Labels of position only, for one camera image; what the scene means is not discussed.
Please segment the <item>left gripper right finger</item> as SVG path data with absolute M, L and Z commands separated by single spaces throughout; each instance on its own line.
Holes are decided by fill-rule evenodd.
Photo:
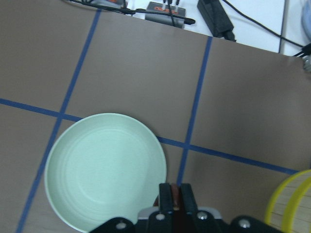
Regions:
M 180 185 L 181 208 L 187 215 L 193 215 L 198 211 L 192 187 L 189 183 Z

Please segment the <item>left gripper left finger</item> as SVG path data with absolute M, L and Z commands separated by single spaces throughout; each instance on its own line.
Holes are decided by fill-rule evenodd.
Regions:
M 161 183 L 159 185 L 158 205 L 161 213 L 172 214 L 174 212 L 173 196 L 169 183 Z

